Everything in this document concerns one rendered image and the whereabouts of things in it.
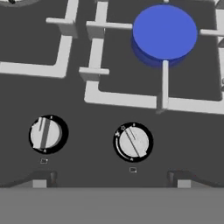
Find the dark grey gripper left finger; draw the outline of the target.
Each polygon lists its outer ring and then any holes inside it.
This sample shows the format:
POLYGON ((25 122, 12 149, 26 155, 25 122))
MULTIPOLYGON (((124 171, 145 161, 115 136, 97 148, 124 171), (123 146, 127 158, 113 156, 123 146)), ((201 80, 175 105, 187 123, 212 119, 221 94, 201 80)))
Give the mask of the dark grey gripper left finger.
POLYGON ((33 171, 25 178, 13 180, 9 183, 0 184, 0 188, 10 187, 32 187, 34 180, 44 180, 47 187, 57 187, 58 173, 56 171, 33 171))

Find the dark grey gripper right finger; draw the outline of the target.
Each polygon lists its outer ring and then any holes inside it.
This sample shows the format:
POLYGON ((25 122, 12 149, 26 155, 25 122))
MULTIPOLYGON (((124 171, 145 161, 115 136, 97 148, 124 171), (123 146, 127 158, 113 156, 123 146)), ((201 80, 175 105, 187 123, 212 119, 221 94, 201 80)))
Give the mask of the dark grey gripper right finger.
POLYGON ((167 186, 174 188, 224 188, 224 185, 199 178, 190 171, 168 171, 167 186))

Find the white stove knob with bar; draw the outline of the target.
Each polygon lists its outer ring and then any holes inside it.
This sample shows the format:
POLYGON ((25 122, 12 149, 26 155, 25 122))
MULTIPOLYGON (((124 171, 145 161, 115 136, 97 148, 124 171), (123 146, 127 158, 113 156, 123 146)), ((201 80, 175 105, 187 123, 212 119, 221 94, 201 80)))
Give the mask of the white stove knob with bar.
POLYGON ((65 146, 68 134, 68 126, 62 118, 42 115, 30 127, 29 143, 36 152, 50 155, 65 146))

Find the white stove knob with line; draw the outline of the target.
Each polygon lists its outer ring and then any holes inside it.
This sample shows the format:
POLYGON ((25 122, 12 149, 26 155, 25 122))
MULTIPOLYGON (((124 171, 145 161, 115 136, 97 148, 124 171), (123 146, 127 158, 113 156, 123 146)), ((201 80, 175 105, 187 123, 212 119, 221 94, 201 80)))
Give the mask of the white stove knob with line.
POLYGON ((154 138, 150 130, 139 122, 126 122, 113 135, 116 154, 124 161, 140 163, 153 150, 154 138))

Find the dark grey stove hob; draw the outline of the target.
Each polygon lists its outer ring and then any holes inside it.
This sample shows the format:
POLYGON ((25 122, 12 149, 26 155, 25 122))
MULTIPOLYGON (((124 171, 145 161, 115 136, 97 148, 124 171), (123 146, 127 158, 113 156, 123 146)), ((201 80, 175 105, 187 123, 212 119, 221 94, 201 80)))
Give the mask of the dark grey stove hob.
MULTIPOLYGON (((108 21, 131 23, 146 5, 158 1, 112 0, 108 21)), ((60 31, 45 18, 63 18, 67 0, 41 0, 22 9, 0 7, 0 60, 53 64, 60 31)), ((79 67, 88 66, 91 42, 85 23, 95 19, 93 0, 80 0, 78 39, 73 40, 64 79, 0 74, 0 183, 37 170, 58 173, 60 187, 159 187, 169 170, 188 170, 224 185, 224 115, 209 115, 85 103, 79 67), (28 140, 42 115, 62 117, 69 128, 65 146, 46 165, 28 140), (145 125, 154 136, 153 152, 141 163, 119 158, 113 147, 117 127, 145 125)), ((106 30, 100 90, 157 95, 161 70, 141 63, 130 47, 130 31, 106 30)), ((170 70, 170 96, 218 101, 220 73, 216 39, 199 37, 187 57, 170 70)))

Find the blue burner flame disc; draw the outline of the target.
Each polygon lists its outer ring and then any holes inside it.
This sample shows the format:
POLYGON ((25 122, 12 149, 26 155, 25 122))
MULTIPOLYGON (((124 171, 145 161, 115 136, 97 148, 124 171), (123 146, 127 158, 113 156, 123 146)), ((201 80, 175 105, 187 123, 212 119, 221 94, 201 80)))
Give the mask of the blue burner flame disc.
POLYGON ((159 3, 143 9, 135 18, 131 47, 135 56, 150 67, 168 60, 176 66, 192 51, 199 32, 193 18, 178 6, 159 3))

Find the pale grey hob grate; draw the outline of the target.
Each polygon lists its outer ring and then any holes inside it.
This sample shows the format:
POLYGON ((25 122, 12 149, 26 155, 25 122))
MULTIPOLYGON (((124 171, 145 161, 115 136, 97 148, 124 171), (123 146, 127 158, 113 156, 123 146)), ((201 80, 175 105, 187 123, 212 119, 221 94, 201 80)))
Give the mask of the pale grey hob grate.
POLYGON ((79 0, 67 0, 66 14, 63 18, 48 17, 49 25, 57 25, 60 30, 60 42, 54 65, 24 64, 0 61, 0 74, 28 75, 48 78, 65 78, 74 39, 78 38, 76 18, 79 0))
POLYGON ((93 104, 106 104, 143 109, 156 109, 158 113, 166 110, 185 111, 204 114, 224 115, 224 92, 221 101, 191 100, 169 96, 169 61, 162 62, 161 95, 120 94, 99 90, 101 75, 109 75, 109 70, 101 68, 106 29, 130 30, 132 24, 109 23, 107 13, 109 2, 94 0, 96 13, 94 21, 87 21, 87 33, 92 41, 88 67, 79 69, 80 76, 86 82, 84 101, 93 104))

